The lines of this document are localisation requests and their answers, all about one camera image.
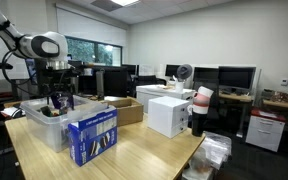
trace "black monitor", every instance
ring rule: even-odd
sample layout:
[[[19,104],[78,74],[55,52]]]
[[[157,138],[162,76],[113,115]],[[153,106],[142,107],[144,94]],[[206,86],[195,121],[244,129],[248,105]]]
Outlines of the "black monitor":
[[[252,89],[255,67],[219,67],[220,88]]]
[[[136,73],[136,66],[137,65],[133,65],[133,64],[122,64],[122,67],[126,67],[127,68],[127,72],[130,75],[137,75]]]
[[[199,79],[218,79],[218,68],[195,67],[193,81]]]
[[[173,77],[173,75],[174,75],[175,77],[177,77],[177,68],[178,67],[180,67],[180,65],[167,64],[166,70],[165,70],[165,76]]]
[[[97,95],[96,72],[104,71],[104,95],[127,96],[126,67],[94,66],[92,76],[80,76],[78,91],[83,94]]]
[[[31,79],[32,85],[37,85],[37,76],[34,59],[25,59],[28,75]]]

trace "plastic bin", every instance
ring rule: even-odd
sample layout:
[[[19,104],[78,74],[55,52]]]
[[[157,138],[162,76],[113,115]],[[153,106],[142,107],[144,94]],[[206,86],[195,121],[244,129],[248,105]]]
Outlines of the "plastic bin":
[[[67,125],[69,123],[83,120],[87,114],[103,110],[107,107],[106,104],[78,96],[73,96],[73,99],[75,110],[57,117],[47,117],[42,112],[37,111],[41,107],[47,106],[46,98],[21,103],[21,108],[26,113],[30,133],[43,141],[55,152],[60,152],[68,147]],[[51,100],[48,106],[52,111],[58,111],[54,108]]]

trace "gray floor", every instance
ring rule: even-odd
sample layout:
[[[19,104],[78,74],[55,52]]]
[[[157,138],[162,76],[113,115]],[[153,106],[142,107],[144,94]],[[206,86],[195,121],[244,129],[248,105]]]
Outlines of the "gray floor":
[[[219,131],[219,134],[232,139],[232,158],[224,164],[220,173],[226,178],[241,180],[284,180],[288,179],[288,138],[283,137],[280,150],[274,153],[244,143],[234,134]],[[5,127],[0,128],[0,149],[10,147]],[[24,179],[20,168],[17,168],[14,152],[0,157],[0,179]]]

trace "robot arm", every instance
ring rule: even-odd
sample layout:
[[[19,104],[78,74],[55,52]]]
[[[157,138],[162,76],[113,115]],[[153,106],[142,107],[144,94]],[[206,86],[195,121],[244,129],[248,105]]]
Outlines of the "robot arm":
[[[19,58],[67,61],[67,42],[63,35],[47,32],[39,35],[19,33],[0,10],[0,37]]]

